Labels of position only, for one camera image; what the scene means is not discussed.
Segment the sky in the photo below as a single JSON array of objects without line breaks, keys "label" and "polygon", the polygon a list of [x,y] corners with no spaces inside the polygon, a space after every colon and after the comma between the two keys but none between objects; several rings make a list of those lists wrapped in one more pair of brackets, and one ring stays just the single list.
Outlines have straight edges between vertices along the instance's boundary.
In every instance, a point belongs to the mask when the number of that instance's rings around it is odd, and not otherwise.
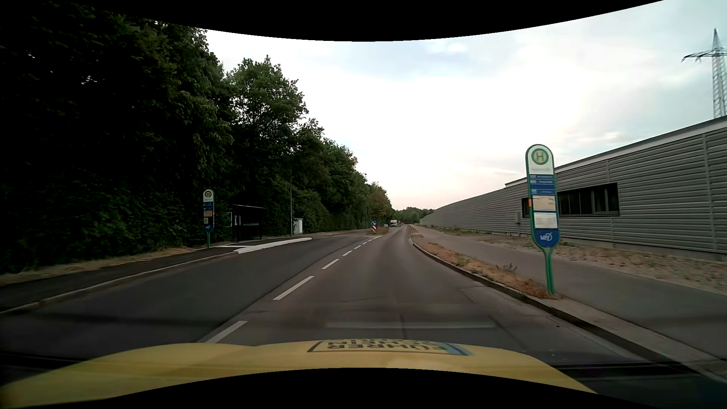
[{"label": "sky", "polygon": [[727,41],[727,1],[451,39],[207,41],[225,70],[269,55],[395,209],[436,209],[524,177],[535,143],[560,166],[713,118],[710,59],[681,59],[715,28]]}]

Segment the power pylon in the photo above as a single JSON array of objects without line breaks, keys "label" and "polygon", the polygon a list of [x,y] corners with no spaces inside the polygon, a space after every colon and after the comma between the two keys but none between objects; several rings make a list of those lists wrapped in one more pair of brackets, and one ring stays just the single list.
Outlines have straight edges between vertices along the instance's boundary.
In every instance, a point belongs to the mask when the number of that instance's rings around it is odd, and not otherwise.
[{"label": "power pylon", "polygon": [[720,37],[715,35],[712,39],[712,49],[707,51],[695,52],[682,58],[682,62],[687,58],[696,58],[697,61],[702,57],[712,58],[712,101],[714,103],[715,118],[727,115],[727,106],[725,104],[725,91],[727,91],[727,68],[725,68],[725,59],[727,50],[722,48]]}]

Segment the yellow car hood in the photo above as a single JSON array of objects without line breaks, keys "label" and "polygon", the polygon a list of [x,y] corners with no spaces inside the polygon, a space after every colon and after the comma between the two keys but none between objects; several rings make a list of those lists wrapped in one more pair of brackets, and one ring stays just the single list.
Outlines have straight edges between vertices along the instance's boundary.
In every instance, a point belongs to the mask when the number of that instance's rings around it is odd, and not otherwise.
[{"label": "yellow car hood", "polygon": [[3,406],[24,408],[117,397],[226,376],[318,368],[448,370],[592,390],[533,357],[443,342],[345,339],[262,346],[172,344],[108,355],[0,388]]}]

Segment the gray wall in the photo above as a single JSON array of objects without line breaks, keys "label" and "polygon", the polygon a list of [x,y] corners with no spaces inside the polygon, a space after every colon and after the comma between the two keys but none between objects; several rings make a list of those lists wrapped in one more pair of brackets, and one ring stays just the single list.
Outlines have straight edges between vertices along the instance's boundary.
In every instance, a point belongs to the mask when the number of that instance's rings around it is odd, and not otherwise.
[{"label": "gray wall", "polygon": [[[556,168],[558,191],[616,182],[619,192],[618,216],[563,216],[561,235],[727,253],[727,124],[711,120],[629,147]],[[514,232],[524,197],[527,183],[520,183],[440,207],[420,223]],[[523,219],[521,231],[529,230]]]}]

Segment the dense foliage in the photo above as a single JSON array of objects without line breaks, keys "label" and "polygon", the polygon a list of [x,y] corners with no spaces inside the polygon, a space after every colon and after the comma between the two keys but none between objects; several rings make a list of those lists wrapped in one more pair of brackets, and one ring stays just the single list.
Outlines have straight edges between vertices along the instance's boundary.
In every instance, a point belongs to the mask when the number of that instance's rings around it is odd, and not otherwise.
[{"label": "dense foliage", "polygon": [[393,217],[270,58],[225,73],[197,28],[17,7],[0,27],[2,272],[202,244],[205,188],[218,210],[268,208],[263,234],[289,232],[291,194],[306,232]]},{"label": "dense foliage", "polygon": [[404,210],[396,210],[394,217],[396,220],[401,220],[402,223],[414,224],[419,223],[419,220],[424,216],[434,213],[434,209],[419,209],[416,207],[407,207]]}]

